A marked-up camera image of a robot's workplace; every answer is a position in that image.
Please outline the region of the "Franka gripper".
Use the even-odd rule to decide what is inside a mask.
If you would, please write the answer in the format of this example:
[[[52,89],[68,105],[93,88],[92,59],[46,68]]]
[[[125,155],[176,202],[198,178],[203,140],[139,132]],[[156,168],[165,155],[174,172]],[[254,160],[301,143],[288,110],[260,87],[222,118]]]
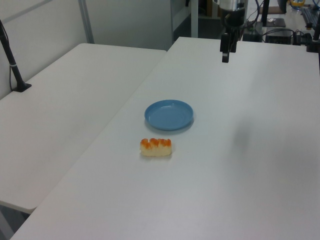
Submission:
[[[235,53],[238,42],[238,28],[243,26],[245,21],[246,4],[244,0],[220,0],[221,23],[227,30],[231,30],[230,35],[224,33],[220,40],[220,52],[222,62],[229,62],[229,55]]]

